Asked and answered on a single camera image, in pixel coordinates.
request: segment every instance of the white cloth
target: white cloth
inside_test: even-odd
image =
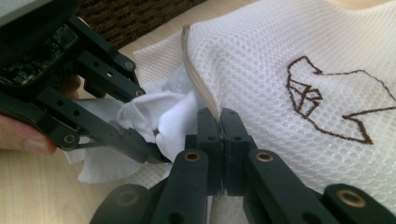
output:
[[[178,140],[193,132],[203,103],[190,86],[163,83],[177,69],[184,78],[185,63],[213,115],[237,111],[258,147],[279,154],[308,187],[353,185],[396,214],[395,1],[363,10],[259,1],[192,25],[184,61],[180,36],[135,54],[153,91],[122,108],[124,128],[171,160],[183,149]],[[240,199],[214,202],[212,223],[246,223]]]

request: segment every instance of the finger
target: finger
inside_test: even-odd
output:
[[[78,88],[81,85],[79,76],[60,77],[59,92],[71,98],[78,99]]]
[[[31,151],[41,155],[51,155],[56,146],[35,128],[0,115],[0,148]]]

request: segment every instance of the white mesh fabric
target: white mesh fabric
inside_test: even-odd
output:
[[[134,53],[140,84],[167,79],[183,64],[180,34]]]
[[[268,0],[194,24],[188,56],[218,113],[308,187],[353,185],[396,213],[395,36],[396,2]]]

